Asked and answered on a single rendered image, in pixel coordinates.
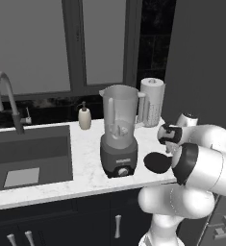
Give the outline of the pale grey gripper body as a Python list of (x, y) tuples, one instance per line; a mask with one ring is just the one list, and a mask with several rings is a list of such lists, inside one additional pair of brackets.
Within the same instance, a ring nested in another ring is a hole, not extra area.
[(176, 152), (180, 152), (182, 150), (182, 147), (176, 143), (173, 142), (166, 142), (165, 143), (165, 151), (168, 154), (174, 155)]

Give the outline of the black blender lid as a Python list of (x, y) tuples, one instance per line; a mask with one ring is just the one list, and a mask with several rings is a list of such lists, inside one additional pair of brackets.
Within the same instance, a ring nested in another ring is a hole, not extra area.
[(171, 166), (171, 157), (158, 152), (152, 152), (143, 159), (145, 167), (156, 174), (165, 173)]

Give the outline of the grey blender with clear jar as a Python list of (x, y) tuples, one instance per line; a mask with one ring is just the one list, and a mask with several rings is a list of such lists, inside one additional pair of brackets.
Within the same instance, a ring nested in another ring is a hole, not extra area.
[(146, 94), (124, 85), (100, 90), (103, 98), (104, 129), (100, 139), (100, 160), (109, 178), (131, 176), (138, 162), (137, 123), (143, 122)]

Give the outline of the white paper towel roll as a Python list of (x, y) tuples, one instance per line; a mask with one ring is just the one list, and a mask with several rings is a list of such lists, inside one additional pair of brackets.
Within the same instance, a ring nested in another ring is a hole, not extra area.
[(138, 123), (144, 127), (152, 128), (159, 124), (165, 83), (157, 78), (144, 78), (140, 82), (138, 93)]

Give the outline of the dark cupboard door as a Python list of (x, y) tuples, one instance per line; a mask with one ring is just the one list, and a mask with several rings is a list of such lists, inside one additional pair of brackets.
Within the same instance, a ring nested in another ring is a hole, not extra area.
[(0, 220), (0, 246), (12, 246), (7, 235), (14, 234), (17, 246), (20, 246), (18, 239), (18, 228), (13, 220)]
[[(152, 215), (141, 210), (138, 204), (139, 188), (111, 194), (111, 246), (138, 246), (150, 228)], [(115, 216), (120, 214), (120, 238), (114, 238)]]
[[(31, 231), (35, 246), (71, 246), (78, 211), (73, 208), (34, 208), (18, 222), (19, 230)], [(25, 235), (25, 243), (30, 243)]]
[(82, 246), (110, 246), (110, 201), (107, 195), (79, 198)]

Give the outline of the grey refrigerator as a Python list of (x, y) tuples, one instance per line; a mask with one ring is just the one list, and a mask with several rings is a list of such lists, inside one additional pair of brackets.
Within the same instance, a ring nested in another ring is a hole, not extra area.
[(164, 81), (164, 120), (226, 129), (226, 0), (177, 0)]

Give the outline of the beige soap dispenser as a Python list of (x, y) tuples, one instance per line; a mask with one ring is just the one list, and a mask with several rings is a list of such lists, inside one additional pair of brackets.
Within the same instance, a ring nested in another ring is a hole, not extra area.
[(82, 130), (88, 130), (91, 126), (91, 113), (89, 108), (86, 106), (85, 101), (83, 101), (80, 106), (81, 108), (78, 113), (79, 125)]

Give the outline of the grey framed window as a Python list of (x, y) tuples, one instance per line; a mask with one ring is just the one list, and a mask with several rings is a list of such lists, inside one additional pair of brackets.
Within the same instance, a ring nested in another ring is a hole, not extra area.
[(142, 0), (0, 0), (0, 71), (16, 100), (135, 86)]

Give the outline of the dark grey sink basin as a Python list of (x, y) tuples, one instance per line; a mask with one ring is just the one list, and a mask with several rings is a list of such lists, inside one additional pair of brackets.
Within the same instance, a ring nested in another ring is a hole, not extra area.
[(72, 180), (68, 126), (0, 132), (0, 190)]

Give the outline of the grey curved sink tap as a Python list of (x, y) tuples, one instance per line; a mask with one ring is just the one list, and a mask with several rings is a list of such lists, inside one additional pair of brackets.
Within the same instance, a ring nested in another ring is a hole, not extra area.
[(2, 98), (1, 98), (1, 83), (4, 83), (4, 85), (6, 86), (7, 94), (8, 94), (11, 109), (12, 109), (12, 119), (13, 119), (13, 125), (15, 127), (15, 130), (19, 135), (24, 135), (25, 134), (24, 124), (32, 123), (32, 118), (30, 116), (29, 109), (26, 109), (27, 116), (25, 118), (22, 118), (20, 116), (20, 113), (17, 109), (16, 103), (14, 100), (13, 88), (12, 88), (10, 79), (5, 72), (0, 71), (0, 112), (4, 111), (4, 106), (3, 106)]

